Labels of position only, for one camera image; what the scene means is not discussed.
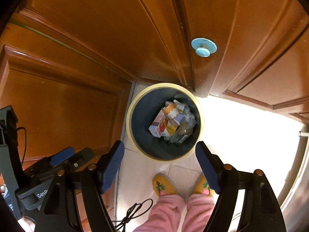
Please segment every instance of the sunlit floor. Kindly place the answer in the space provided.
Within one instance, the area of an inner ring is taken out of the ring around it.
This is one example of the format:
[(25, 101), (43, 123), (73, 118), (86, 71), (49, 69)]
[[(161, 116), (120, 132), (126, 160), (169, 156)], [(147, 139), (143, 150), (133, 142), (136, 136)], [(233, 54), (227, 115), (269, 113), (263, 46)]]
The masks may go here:
[[(146, 86), (137, 84), (133, 98), (144, 88)], [(287, 175), (295, 158), (299, 142), (298, 132), (303, 127), (302, 123), (213, 96), (198, 100), (205, 116), (201, 140), (223, 163), (229, 163), (237, 170), (246, 172), (262, 169), (276, 196), (280, 194), (286, 181), (294, 181), (287, 178)], [(139, 203), (148, 198), (157, 200), (151, 180), (158, 172), (171, 178), (181, 196), (185, 199), (189, 197), (201, 173), (195, 155), (173, 164), (160, 164), (141, 154), (127, 136), (124, 142), (126, 151), (120, 167), (117, 193), (118, 220), (126, 216), (127, 209), (135, 202)], [(241, 212), (243, 195), (242, 190), (239, 192), (235, 215)], [(126, 225), (126, 231), (133, 231), (145, 222), (147, 217), (148, 213), (131, 220)]]

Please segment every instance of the trash can rim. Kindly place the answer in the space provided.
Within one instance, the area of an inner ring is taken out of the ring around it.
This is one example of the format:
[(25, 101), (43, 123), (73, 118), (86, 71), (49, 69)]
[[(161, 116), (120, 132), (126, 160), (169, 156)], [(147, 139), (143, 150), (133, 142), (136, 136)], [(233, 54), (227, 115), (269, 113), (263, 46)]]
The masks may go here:
[(137, 149), (146, 157), (151, 158), (156, 160), (157, 162), (162, 162), (164, 164), (168, 163), (168, 162), (177, 162), (177, 161), (181, 161), (187, 157), (189, 157), (190, 155), (192, 155), (194, 153), (194, 147), (196, 145), (196, 143), (194, 144), (194, 147), (189, 150), (186, 154), (184, 154), (183, 156), (176, 158), (176, 159), (171, 159), (171, 160), (162, 160), (162, 159), (158, 159), (155, 158), (149, 154), (147, 154), (146, 152), (144, 152), (139, 145), (137, 144), (137, 142), (134, 139), (133, 133), (132, 133), (132, 128), (131, 128), (131, 118), (132, 118), (132, 114), (133, 114), (133, 109), (135, 108), (135, 106), (137, 105), (137, 103), (139, 102), (139, 100), (145, 96), (147, 93), (153, 91), (153, 90), (157, 90), (157, 89), (161, 89), (161, 88), (171, 88), (171, 89), (175, 89), (178, 90), (184, 94), (186, 94), (192, 101), (193, 103), (196, 105), (197, 110), (199, 112), (200, 115), (200, 134), (197, 138), (196, 143), (201, 139), (201, 135), (203, 133), (203, 129), (204, 129), (204, 125), (205, 125), (205, 120), (204, 120), (204, 114), (203, 114), (203, 109), (200, 105), (200, 103), (198, 102), (197, 98), (186, 88), (177, 85), (177, 84), (172, 84), (172, 83), (159, 83), (159, 84), (154, 84), (151, 85), (147, 88), (145, 88), (144, 90), (142, 90), (139, 94), (137, 94), (137, 96), (132, 100), (128, 112), (127, 112), (127, 116), (126, 116), (126, 132), (128, 135), (128, 138), (131, 142), (133, 142), (133, 144), (137, 147)]

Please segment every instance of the pant leg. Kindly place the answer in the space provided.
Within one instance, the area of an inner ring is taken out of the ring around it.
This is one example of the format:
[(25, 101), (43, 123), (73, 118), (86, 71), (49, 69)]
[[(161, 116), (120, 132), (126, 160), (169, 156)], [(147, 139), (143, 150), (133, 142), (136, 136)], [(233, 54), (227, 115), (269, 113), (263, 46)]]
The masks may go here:
[(214, 210), (214, 199), (203, 194), (193, 194), (187, 201), (187, 214), (182, 232), (203, 232)]
[(159, 197), (150, 210), (148, 220), (133, 232), (177, 232), (184, 206), (184, 199), (179, 195)]

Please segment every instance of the door knob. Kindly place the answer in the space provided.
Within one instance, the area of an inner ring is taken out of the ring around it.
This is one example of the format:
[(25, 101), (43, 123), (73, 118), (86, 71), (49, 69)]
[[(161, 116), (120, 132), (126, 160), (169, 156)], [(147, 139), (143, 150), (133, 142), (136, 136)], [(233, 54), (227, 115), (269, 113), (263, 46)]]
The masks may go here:
[(208, 57), (217, 51), (217, 45), (213, 41), (203, 37), (193, 39), (191, 46), (195, 49), (195, 53), (201, 57)]

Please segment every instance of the yellow knitted sock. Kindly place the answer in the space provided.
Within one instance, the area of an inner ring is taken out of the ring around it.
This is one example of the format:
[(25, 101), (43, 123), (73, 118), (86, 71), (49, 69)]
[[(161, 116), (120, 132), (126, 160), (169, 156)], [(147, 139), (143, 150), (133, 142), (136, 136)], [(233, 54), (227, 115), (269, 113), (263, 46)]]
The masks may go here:
[(174, 183), (163, 173), (158, 173), (154, 176), (152, 179), (152, 187), (159, 197), (177, 194)]
[(207, 182), (203, 173), (198, 178), (193, 193), (194, 194), (204, 194), (204, 195), (207, 195), (207, 196), (212, 196), (214, 194), (214, 190), (212, 190), (209, 187), (208, 182)]

